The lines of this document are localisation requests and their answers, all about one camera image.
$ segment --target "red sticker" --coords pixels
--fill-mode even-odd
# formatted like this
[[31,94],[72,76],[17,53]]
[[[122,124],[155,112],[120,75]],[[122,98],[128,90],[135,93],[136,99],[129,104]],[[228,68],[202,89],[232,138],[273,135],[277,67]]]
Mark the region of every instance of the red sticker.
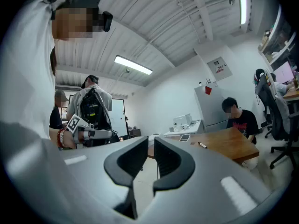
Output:
[[211,94],[211,91],[212,91],[212,88],[206,86],[206,94],[207,94],[207,95],[210,95],[210,94]]

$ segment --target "refrigerator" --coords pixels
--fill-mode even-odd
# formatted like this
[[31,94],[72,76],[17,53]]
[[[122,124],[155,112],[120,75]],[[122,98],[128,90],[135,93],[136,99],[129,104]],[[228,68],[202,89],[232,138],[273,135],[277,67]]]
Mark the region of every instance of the refrigerator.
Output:
[[205,133],[226,128],[228,118],[221,107],[224,98],[217,84],[209,83],[195,88],[195,99]]

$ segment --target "fluorescent light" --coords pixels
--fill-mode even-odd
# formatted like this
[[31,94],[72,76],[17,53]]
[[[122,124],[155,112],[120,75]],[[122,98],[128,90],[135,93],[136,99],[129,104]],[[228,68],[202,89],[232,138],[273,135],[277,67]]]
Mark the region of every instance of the fluorescent light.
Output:
[[150,75],[151,73],[153,73],[153,71],[149,68],[146,68],[140,64],[137,64],[136,62],[133,62],[133,61],[130,61],[124,57],[121,57],[121,56],[116,56],[114,62],[118,63],[118,64],[121,64],[121,65],[125,65],[125,66],[128,66],[132,69],[135,69],[135,70],[138,70],[138,71],[141,71],[147,75]]
[[241,6],[241,24],[244,24],[246,23],[246,16],[247,16],[247,1],[240,0],[240,6]]

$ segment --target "computer monitor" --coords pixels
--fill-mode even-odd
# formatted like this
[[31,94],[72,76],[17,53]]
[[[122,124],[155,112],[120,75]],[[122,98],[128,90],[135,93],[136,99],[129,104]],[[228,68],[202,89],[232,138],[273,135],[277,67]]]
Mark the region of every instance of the computer monitor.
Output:
[[293,72],[288,62],[278,67],[273,73],[276,75],[276,81],[279,83],[285,83],[294,79]]

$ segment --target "whiteboard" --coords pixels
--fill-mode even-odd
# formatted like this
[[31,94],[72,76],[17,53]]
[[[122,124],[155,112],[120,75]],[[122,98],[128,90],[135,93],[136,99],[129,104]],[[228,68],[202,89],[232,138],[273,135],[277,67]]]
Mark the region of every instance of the whiteboard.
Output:
[[112,99],[112,111],[108,111],[112,129],[118,137],[128,135],[123,99]]

